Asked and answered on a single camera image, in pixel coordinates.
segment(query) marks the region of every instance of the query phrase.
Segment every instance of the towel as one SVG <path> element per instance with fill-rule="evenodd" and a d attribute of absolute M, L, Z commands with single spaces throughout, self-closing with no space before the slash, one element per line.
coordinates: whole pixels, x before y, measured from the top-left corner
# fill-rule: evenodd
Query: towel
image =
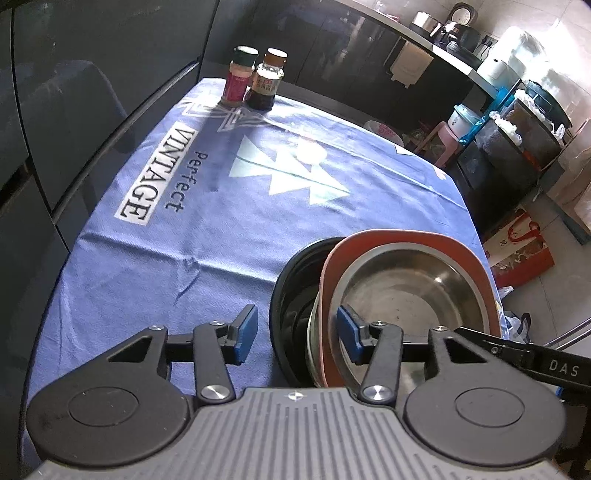
<path fill-rule="evenodd" d="M 390 67 L 392 80 L 398 80 L 408 88 L 417 83 L 432 60 L 426 51 L 407 41 Z"/>

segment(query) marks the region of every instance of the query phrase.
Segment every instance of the dark liquid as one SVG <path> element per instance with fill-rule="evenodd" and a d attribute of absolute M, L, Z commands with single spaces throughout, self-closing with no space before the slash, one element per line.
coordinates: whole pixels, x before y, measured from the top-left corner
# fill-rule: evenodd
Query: dark liquid
<path fill-rule="evenodd" d="M 246 94 L 246 104 L 253 110 L 271 110 L 275 103 L 275 95 L 261 95 L 253 89 Z"/>

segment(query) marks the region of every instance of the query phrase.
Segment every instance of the dark green cap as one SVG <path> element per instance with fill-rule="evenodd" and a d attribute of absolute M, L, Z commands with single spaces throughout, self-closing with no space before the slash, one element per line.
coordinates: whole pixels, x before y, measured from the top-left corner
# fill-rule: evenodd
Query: dark green cap
<path fill-rule="evenodd" d="M 257 49 L 241 45 L 240 47 L 234 48 L 234 58 L 232 61 L 239 65 L 244 65 L 245 67 L 252 67 L 255 64 L 257 57 Z"/>

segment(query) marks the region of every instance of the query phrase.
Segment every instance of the spice bottle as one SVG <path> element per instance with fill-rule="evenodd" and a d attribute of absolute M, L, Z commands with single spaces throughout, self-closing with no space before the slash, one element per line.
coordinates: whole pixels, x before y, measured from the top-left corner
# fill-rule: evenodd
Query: spice bottle
<path fill-rule="evenodd" d="M 283 78 L 283 65 L 287 53 L 269 48 L 261 64 L 256 67 L 252 87 L 246 94 L 246 104 L 255 110 L 271 110 L 275 94 Z"/>
<path fill-rule="evenodd" d="M 242 105 L 257 57 L 258 50 L 255 48 L 240 46 L 234 49 L 234 57 L 230 62 L 230 71 L 223 89 L 222 104 L 230 107 Z"/>

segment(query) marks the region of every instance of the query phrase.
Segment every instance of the gray ribbed panel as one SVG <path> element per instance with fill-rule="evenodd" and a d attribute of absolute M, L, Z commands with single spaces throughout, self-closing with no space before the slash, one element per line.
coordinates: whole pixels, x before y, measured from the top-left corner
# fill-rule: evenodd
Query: gray ribbed panel
<path fill-rule="evenodd" d="M 46 462 L 43 480 L 561 480 L 548 462 L 491 472 L 447 463 L 417 445 L 387 408 L 344 388 L 249 388 L 229 405 L 200 410 L 170 448 L 136 465 L 82 472 Z"/>

